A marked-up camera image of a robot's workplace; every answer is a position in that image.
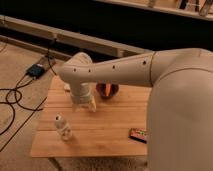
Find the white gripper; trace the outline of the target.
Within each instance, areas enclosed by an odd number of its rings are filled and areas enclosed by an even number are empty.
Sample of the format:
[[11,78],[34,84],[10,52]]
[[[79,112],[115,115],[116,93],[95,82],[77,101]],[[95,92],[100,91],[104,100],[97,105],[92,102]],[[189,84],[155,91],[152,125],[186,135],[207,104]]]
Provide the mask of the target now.
[[92,112],[96,112],[96,102],[93,99],[89,83],[82,83],[70,86],[71,99],[73,102],[72,111],[75,112],[79,105],[88,104],[88,108]]

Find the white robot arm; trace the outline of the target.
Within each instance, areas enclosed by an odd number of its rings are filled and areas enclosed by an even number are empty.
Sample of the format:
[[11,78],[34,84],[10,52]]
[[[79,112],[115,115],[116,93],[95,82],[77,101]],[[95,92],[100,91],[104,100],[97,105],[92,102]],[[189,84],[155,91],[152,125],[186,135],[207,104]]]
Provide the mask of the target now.
[[99,63],[80,52],[59,76],[75,104],[89,102],[93,82],[149,87],[149,171],[213,171],[212,51],[152,51]]

